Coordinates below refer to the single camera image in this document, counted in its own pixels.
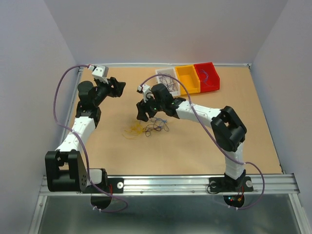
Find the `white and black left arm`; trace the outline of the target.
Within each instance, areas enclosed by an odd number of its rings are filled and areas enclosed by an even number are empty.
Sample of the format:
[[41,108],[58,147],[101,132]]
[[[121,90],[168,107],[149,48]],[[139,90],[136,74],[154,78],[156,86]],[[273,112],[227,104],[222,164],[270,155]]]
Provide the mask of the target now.
[[51,192],[84,192],[92,185],[97,192],[108,188],[108,179],[97,175],[91,179],[85,143],[100,121],[100,104],[107,98],[121,97],[125,82],[111,77],[106,83],[97,79],[78,85],[78,98],[74,124],[68,128],[65,140],[45,155],[47,186]]

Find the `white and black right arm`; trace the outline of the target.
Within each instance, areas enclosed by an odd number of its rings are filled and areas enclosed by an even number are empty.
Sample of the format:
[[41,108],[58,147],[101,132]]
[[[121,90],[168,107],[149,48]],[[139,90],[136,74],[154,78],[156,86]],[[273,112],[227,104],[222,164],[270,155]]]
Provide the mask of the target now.
[[224,177],[212,184],[212,190],[234,192],[241,188],[246,175],[243,143],[247,128],[232,107],[216,109],[193,104],[182,97],[173,97],[163,84],[153,87],[143,84],[137,92],[143,95],[136,105],[138,120],[147,122],[158,112],[164,112],[170,117],[198,122],[204,129],[211,128],[208,135],[225,156]]

